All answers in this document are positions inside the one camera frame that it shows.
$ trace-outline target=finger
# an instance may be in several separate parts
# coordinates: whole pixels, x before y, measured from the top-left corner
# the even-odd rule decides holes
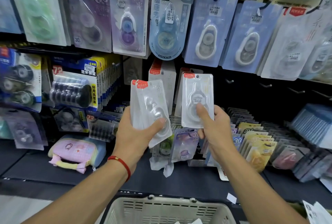
[[[119,125],[122,124],[124,124],[125,126],[131,125],[130,106],[124,109]]]
[[[211,121],[213,121],[210,118],[208,111],[206,110],[206,108],[201,103],[197,103],[197,105],[196,105],[196,112],[197,112],[197,115],[203,121],[204,127],[207,126],[208,123],[210,123]]]
[[[197,134],[200,137],[200,139],[204,139],[205,138],[204,129],[199,129],[198,132],[197,132]]]
[[[157,134],[165,125],[166,119],[159,118],[150,127],[143,130],[143,134],[146,136],[147,140],[151,140],[155,134]]]
[[[214,114],[218,115],[219,113],[225,113],[225,111],[222,110],[221,107],[219,107],[218,105],[214,106]]]

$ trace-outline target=green correction tape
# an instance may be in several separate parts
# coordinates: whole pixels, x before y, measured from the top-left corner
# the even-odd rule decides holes
[[[55,36],[54,23],[51,14],[45,13],[44,3],[40,0],[21,0],[26,13],[26,19],[31,32],[42,39],[52,39]]]

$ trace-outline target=hand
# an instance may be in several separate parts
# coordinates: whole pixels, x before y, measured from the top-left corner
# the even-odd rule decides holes
[[[230,118],[219,106],[214,106],[214,120],[200,103],[196,106],[196,112],[204,127],[199,129],[198,135],[201,139],[207,138],[209,150],[216,161],[219,162],[218,156],[221,156],[224,151],[236,151],[230,129]]]
[[[150,140],[164,127],[165,122],[165,118],[160,118],[147,129],[134,129],[131,125],[130,106],[126,107],[119,123],[112,155],[122,159],[133,173]]]

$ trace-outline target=person's right hand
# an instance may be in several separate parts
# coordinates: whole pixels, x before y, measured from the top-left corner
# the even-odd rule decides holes
[[[214,120],[210,118],[208,111],[200,103],[196,106],[196,112],[204,127],[198,131],[198,135],[201,139],[207,138],[209,150],[215,160],[218,161],[218,156],[221,156],[224,151],[236,151],[230,128],[230,118],[219,106],[214,106]]]

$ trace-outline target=white plastic basket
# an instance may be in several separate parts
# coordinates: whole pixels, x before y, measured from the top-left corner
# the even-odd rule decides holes
[[[225,204],[164,197],[117,198],[104,224],[187,224],[197,218],[203,224],[236,224]]]

